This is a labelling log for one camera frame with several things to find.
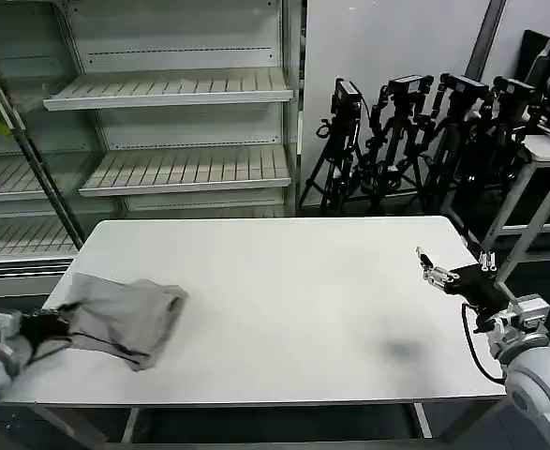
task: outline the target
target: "metal frame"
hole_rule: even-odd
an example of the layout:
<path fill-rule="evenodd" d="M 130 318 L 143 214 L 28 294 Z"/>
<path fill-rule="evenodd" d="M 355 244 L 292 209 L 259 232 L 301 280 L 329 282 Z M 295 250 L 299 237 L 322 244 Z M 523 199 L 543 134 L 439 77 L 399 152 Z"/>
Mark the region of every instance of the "metal frame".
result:
<path fill-rule="evenodd" d="M 422 403 L 405 403 L 407 407 L 414 410 L 414 421 L 419 438 L 412 440 L 389 440 L 389 441 L 362 441 L 362 442 L 289 442 L 289 443 L 260 443 L 260 449 L 268 450 L 321 450 L 325 447 L 328 450 L 399 450 L 409 449 L 442 449 L 453 448 L 453 445 L 464 436 L 483 417 L 493 415 L 500 411 L 507 401 L 505 398 L 479 399 L 458 416 L 438 437 L 433 437 L 430 426 L 426 419 L 426 413 Z M 188 449 L 189 444 L 176 443 L 136 443 L 136 425 L 141 421 L 143 408 L 131 407 L 126 421 L 125 430 L 121 442 L 107 442 L 106 436 L 89 424 L 76 409 L 49 408 L 39 405 L 29 407 L 50 424 L 63 431 L 84 448 L 89 450 L 160 450 L 160 449 Z M 7 438 L 0 435 L 3 442 Z M 229 447 L 231 450 L 255 450 L 255 443 L 237 444 L 193 444 L 192 447 L 198 450 L 212 450 Z M 6 447 L 24 450 L 20 446 Z"/>
<path fill-rule="evenodd" d="M 528 224 L 520 239 L 512 249 L 512 252 L 498 270 L 497 282 L 505 285 L 508 277 L 519 263 L 532 263 L 540 261 L 550 261 L 550 252 L 527 255 L 528 248 L 539 235 L 543 232 L 543 226 L 550 217 L 550 191 L 541 203 L 541 206 Z"/>
<path fill-rule="evenodd" d="M 518 205 L 518 202 L 520 201 L 525 189 L 528 186 L 528 183 L 530 182 L 530 179 L 533 177 L 535 172 L 538 169 L 546 168 L 550 168 L 550 162 L 540 162 L 537 160 L 533 160 L 528 165 L 523 167 L 481 244 L 484 251 L 491 250 L 499 236 L 522 234 L 523 230 L 527 228 L 527 225 L 506 226 L 506 222 L 512 215 L 516 205 Z M 543 231 L 545 232 L 546 230 L 550 231 L 550 224 L 543 224 Z"/>

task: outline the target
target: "white wall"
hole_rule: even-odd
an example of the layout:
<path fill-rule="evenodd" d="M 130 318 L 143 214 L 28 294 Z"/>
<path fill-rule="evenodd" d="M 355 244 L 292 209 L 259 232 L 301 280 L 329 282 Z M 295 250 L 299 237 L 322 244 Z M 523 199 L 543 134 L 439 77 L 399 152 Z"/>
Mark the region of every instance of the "white wall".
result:
<path fill-rule="evenodd" d="M 336 77 L 354 81 L 372 106 L 390 79 L 464 74 L 487 6 L 487 0 L 308 0 L 302 186 L 325 144 L 315 131 L 330 117 Z M 364 115 L 363 148 L 369 135 Z M 318 200 L 312 192 L 306 204 Z"/>
<path fill-rule="evenodd" d="M 509 0 L 483 73 L 483 82 L 497 75 L 511 77 L 518 62 L 525 30 L 550 36 L 550 0 Z"/>

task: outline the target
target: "camera tripod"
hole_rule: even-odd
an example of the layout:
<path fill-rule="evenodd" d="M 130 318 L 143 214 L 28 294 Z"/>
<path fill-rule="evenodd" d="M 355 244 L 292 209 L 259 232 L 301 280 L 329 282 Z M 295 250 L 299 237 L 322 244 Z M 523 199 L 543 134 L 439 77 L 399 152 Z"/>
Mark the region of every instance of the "camera tripod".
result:
<path fill-rule="evenodd" d="M 493 118 L 496 99 L 499 112 Z M 530 118 L 523 122 L 527 108 Z M 481 107 L 480 118 L 469 121 L 465 149 L 455 171 L 458 204 L 471 210 L 488 189 L 500 188 L 502 195 L 507 195 L 522 165 L 530 160 L 524 139 L 536 131 L 542 115 L 543 96 L 536 94 L 532 86 L 502 77 L 495 79 L 494 88 Z M 453 197 L 449 194 L 444 204 L 449 207 Z M 469 216 L 466 213 L 462 218 L 464 233 L 469 231 Z"/>
<path fill-rule="evenodd" d="M 389 193 L 394 193 L 401 187 L 402 180 L 407 180 L 422 194 L 423 183 L 418 158 L 428 146 L 428 136 L 434 128 L 433 118 L 437 114 L 427 116 L 422 114 L 426 96 L 430 92 L 433 77 L 412 75 L 409 77 L 391 80 L 380 90 L 379 102 L 372 109 L 369 126 L 373 137 L 366 142 L 368 149 L 364 161 L 359 163 L 352 172 L 350 193 L 361 187 L 362 193 L 370 200 L 369 214 L 376 213 L 380 202 Z M 389 104 L 394 103 L 394 115 L 381 126 L 380 115 Z M 425 131 L 423 141 L 416 143 L 419 130 Z M 395 165 L 397 148 L 406 137 L 405 158 Z M 378 161 L 379 151 L 389 142 L 385 158 Z M 414 180 L 406 177 L 407 170 L 412 167 Z"/>
<path fill-rule="evenodd" d="M 424 191 L 426 192 L 428 205 L 427 212 L 431 209 L 438 212 L 441 200 L 450 190 L 453 177 L 464 153 L 464 143 L 471 132 L 472 124 L 467 121 L 467 116 L 474 104 L 479 99 L 487 99 L 489 87 L 480 82 L 449 73 L 441 75 L 436 102 L 442 101 L 448 89 L 450 94 L 450 107 L 447 116 L 438 124 L 432 139 L 436 139 L 441 131 L 445 130 L 445 136 L 439 145 L 432 161 L 428 161 L 429 174 L 427 176 Z M 491 113 L 493 102 L 486 103 Z"/>
<path fill-rule="evenodd" d="M 337 79 L 331 101 L 331 122 L 324 119 L 318 129 L 317 136 L 327 139 L 320 157 L 310 177 L 305 182 L 305 189 L 299 201 L 301 208 L 311 188 L 321 195 L 320 212 L 327 215 L 333 211 L 337 215 L 343 212 L 345 200 L 349 195 L 351 166 L 354 154 L 360 165 L 363 161 L 358 138 L 360 136 L 360 119 L 362 115 L 362 94 L 351 82 Z M 324 187 L 317 184 L 316 179 L 322 165 L 329 163 Z"/>

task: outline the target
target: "white shelf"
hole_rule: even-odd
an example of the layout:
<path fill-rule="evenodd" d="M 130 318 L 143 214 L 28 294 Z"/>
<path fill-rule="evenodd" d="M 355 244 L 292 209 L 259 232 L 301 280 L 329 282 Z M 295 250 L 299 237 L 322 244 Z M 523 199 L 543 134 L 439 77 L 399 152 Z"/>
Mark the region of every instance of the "white shelf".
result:
<path fill-rule="evenodd" d="M 59 154 L 46 159 L 61 192 L 77 187 L 85 155 Z M 0 202 L 44 199 L 46 195 L 22 155 L 0 156 Z"/>
<path fill-rule="evenodd" d="M 48 111 L 289 101 L 280 67 L 87 74 L 43 104 Z"/>
<path fill-rule="evenodd" d="M 0 261 L 67 258 L 76 253 L 57 217 L 0 218 Z"/>
<path fill-rule="evenodd" d="M 83 197 L 284 188 L 291 184 L 282 145 L 109 152 Z"/>
<path fill-rule="evenodd" d="M 132 195 L 123 199 L 126 209 L 133 212 L 216 210 L 284 204 L 280 188 Z"/>

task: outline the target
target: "white table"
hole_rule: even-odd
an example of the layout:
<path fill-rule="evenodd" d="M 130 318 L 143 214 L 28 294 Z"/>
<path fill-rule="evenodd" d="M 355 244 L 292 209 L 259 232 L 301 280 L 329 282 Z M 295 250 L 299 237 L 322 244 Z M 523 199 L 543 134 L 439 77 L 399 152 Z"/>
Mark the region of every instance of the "white table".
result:
<path fill-rule="evenodd" d="M 506 281 L 510 274 L 514 271 L 519 263 L 533 263 L 537 261 L 547 261 L 550 259 L 550 253 L 533 253 L 528 254 L 528 248 L 535 238 L 544 231 L 547 226 L 545 222 L 550 217 L 550 191 L 543 200 L 541 206 L 535 213 L 535 216 L 528 224 L 527 229 L 523 232 L 518 242 L 512 249 L 508 258 L 499 268 L 497 281 L 506 289 Z"/>
<path fill-rule="evenodd" d="M 527 136 L 525 145 L 531 154 L 532 161 L 523 167 L 512 189 L 508 193 L 505 202 L 501 206 L 498 215 L 493 221 L 493 224 L 489 228 L 481 244 L 481 247 L 485 251 L 489 251 L 493 248 L 499 236 L 522 234 L 527 228 L 527 225 L 506 226 L 506 223 L 535 172 L 538 169 L 550 168 L 550 134 Z M 550 233 L 550 223 L 544 225 L 543 232 Z"/>
<path fill-rule="evenodd" d="M 103 222 L 46 307 L 65 300 L 76 272 L 179 284 L 189 299 L 161 359 L 133 372 L 104 353 L 66 350 L 32 366 L 4 401 L 149 408 L 502 398 L 470 358 L 462 299 L 423 281 L 417 246 L 450 269 L 475 263 L 443 217 Z M 500 375 L 485 337 L 474 341 Z M 475 402 L 448 434 L 493 403 Z M 37 410 L 68 427 L 59 410 Z"/>

